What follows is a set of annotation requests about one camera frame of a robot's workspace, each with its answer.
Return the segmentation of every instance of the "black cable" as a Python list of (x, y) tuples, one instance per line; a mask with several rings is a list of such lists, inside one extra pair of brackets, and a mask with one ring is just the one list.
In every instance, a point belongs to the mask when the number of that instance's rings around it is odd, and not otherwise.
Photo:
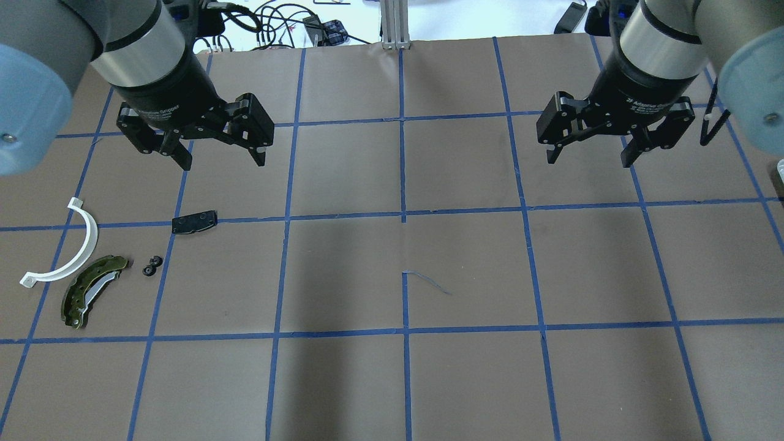
[(220, 38), (221, 37), (223, 37), (223, 39), (226, 40), (226, 44), (229, 45), (229, 52), (234, 52), (234, 47), (231, 46), (231, 42), (229, 41), (229, 38), (226, 35), (223, 35), (223, 34), (218, 35), (218, 45), (220, 45)]
[[(277, 17), (273, 17), (273, 16), (263, 16), (263, 17), (264, 18), (275, 19), (275, 20), (281, 20), (281, 19), (279, 19)], [(314, 27), (315, 26), (313, 23), (305, 23), (304, 21), (301, 21), (301, 20), (291, 20), (291, 19), (283, 19), (283, 20), (291, 21), (293, 23), (301, 23), (301, 24), (304, 24), (306, 27)], [(354, 37), (353, 35), (349, 34), (348, 32), (341, 32), (341, 31), (335, 31), (334, 29), (327, 29), (326, 27), (324, 27), (323, 24), (320, 26), (320, 29), (322, 31), (324, 31), (324, 32), (330, 32), (330, 33), (337, 33), (337, 34), (340, 34), (340, 35), (345, 35), (348, 38), (351, 38), (353, 40), (357, 40), (358, 42), (364, 43), (366, 45), (371, 45), (372, 44), (371, 42), (367, 42), (367, 41), (365, 41), (365, 40), (363, 40), (361, 38)]]
[(706, 146), (708, 143), (719, 133), (719, 129), (724, 125), (724, 123), (729, 119), (731, 112), (729, 110), (724, 110), (719, 117), (719, 120), (716, 121), (716, 124), (713, 128), (708, 131), (708, 115), (710, 112), (713, 111), (713, 104), (716, 102), (716, 95), (719, 91), (719, 78), (716, 77), (716, 81), (713, 84), (713, 89), (710, 91), (710, 98), (708, 99), (708, 105), (705, 107), (705, 117), (702, 118), (702, 128), (699, 132), (699, 145)]
[[(256, 16), (256, 14), (253, 11), (251, 11), (250, 9), (242, 5), (236, 5), (234, 3), (213, 2), (213, 3), (208, 3), (206, 9), (218, 10), (221, 13), (226, 14), (227, 20), (231, 21), (232, 23), (236, 24), (242, 29), (245, 29), (246, 31), (249, 32), (261, 31), (261, 22), (259, 21), (259, 18)], [(241, 16), (248, 17), (253, 22), (254, 26), (251, 27), (250, 25), (240, 21), (239, 17)]]
[[(287, 33), (287, 34), (289, 34), (289, 41), (291, 42), (292, 46), (296, 46), (296, 45), (294, 44), (294, 36), (292, 35), (292, 30), (291, 30), (291, 27), (289, 26), (288, 19), (287, 19), (287, 18), (286, 18), (286, 17), (283, 15), (283, 13), (282, 13), (282, 12), (281, 12), (281, 10), (280, 10), (280, 8), (281, 8), (282, 6), (286, 6), (286, 5), (279, 5), (279, 6), (275, 6), (275, 7), (272, 7), (272, 6), (270, 6), (270, 5), (268, 5), (268, 6), (265, 6), (264, 8), (262, 8), (262, 9), (261, 9), (261, 14), (260, 14), (260, 17), (261, 17), (261, 18), (263, 18), (263, 14), (264, 14), (264, 9), (265, 9), (265, 8), (270, 8), (270, 9), (272, 10), (272, 12), (270, 13), (270, 17), (271, 17), (271, 14), (275, 14), (275, 13), (277, 13), (277, 14), (280, 16), (280, 19), (279, 19), (279, 20), (283, 20), (282, 26), (285, 26), (285, 28), (286, 28), (286, 33)], [(267, 25), (269, 25), (269, 26), (272, 26), (272, 24), (270, 23), (270, 20), (269, 20), (269, 19), (267, 20)], [(270, 35), (267, 35), (267, 37), (268, 37), (268, 39), (269, 39), (269, 41), (270, 41), (270, 44), (275, 42), (275, 38), (278, 36), (278, 29), (280, 29), (280, 26), (279, 26), (279, 27), (276, 27), (276, 28), (273, 28), (273, 33), (272, 33), (272, 35), (271, 35), (271, 36), (270, 36)]]
[(209, 45), (209, 42), (207, 41), (207, 38), (204, 38), (204, 37), (196, 38), (196, 41), (199, 41), (199, 40), (202, 40), (204, 42), (204, 44), (207, 45), (207, 49), (209, 49), (209, 52), (211, 53), (212, 52), (212, 46)]

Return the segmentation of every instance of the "silver metal band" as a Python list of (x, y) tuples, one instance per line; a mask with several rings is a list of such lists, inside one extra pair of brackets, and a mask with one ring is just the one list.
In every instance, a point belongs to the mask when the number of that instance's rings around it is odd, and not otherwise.
[(641, 6), (621, 34), (621, 51), (641, 71), (664, 79), (691, 78), (708, 62), (702, 45), (662, 33), (648, 21)]
[(103, 53), (93, 61), (93, 67), (115, 86), (145, 86), (171, 72), (184, 51), (185, 38), (164, 9), (146, 34), (127, 46)]

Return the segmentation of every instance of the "black power adapter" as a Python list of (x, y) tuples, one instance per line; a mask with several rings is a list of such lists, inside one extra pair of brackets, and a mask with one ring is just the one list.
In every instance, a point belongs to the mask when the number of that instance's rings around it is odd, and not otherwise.
[(577, 24), (583, 19), (583, 16), (588, 9), (588, 5), (581, 5), (572, 2), (569, 9), (566, 9), (564, 16), (555, 25), (554, 34), (569, 34), (575, 30)]

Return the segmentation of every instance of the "curved white plastic part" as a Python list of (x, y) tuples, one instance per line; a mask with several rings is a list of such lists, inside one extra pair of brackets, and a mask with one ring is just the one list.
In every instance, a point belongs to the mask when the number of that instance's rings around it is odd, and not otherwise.
[(22, 286), (27, 288), (32, 288), (36, 282), (53, 282), (55, 280), (60, 280), (64, 277), (68, 277), (69, 275), (73, 274), (76, 270), (78, 270), (82, 265), (85, 264), (87, 259), (90, 258), (90, 254), (93, 253), (94, 249), (96, 248), (96, 242), (98, 242), (98, 225), (96, 224), (96, 220), (90, 216), (90, 213), (82, 210), (82, 201), (81, 199), (71, 198), (71, 201), (68, 203), (68, 208), (79, 213), (85, 219), (85, 225), (87, 225), (87, 235), (85, 235), (85, 241), (82, 243), (82, 248), (79, 249), (79, 252), (76, 253), (73, 259), (67, 264), (61, 266), (60, 268), (52, 271), (47, 272), (45, 274), (38, 274), (37, 272), (28, 272), (24, 275), (24, 277), (19, 281)]

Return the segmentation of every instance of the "small black wheel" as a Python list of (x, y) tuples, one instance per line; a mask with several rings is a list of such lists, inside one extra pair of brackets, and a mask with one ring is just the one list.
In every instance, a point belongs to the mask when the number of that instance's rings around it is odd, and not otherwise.
[(163, 265), (163, 258), (160, 256), (153, 256), (150, 258), (150, 266), (153, 268), (157, 268)]

